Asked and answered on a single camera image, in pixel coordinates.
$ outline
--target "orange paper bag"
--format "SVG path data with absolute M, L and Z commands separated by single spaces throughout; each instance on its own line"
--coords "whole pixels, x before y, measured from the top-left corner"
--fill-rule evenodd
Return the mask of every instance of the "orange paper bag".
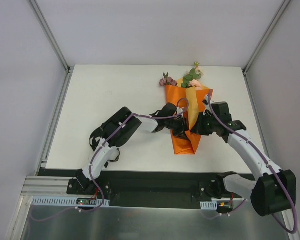
M 203 90 L 197 90 L 195 87 L 190 88 L 182 88 L 178 86 L 165 86 L 165 96 L 166 102 L 177 105 L 178 101 L 182 98 L 187 98 L 189 101 L 188 111 L 184 114 L 184 117 L 187 118 L 189 131 L 186 131 L 185 134 L 189 138 L 189 140 L 172 137 L 172 144 L 174 149 L 174 154 L 176 155 L 194 155 L 198 149 L 201 136 L 195 133 L 191 133 L 191 129 L 197 122 L 199 112 L 203 112 L 206 107 L 203 104 L 203 100 L 206 95 L 209 93 L 209 88 L 202 85 Z M 187 106 L 186 101 L 181 101 L 179 103 L 180 108 L 184 108 Z

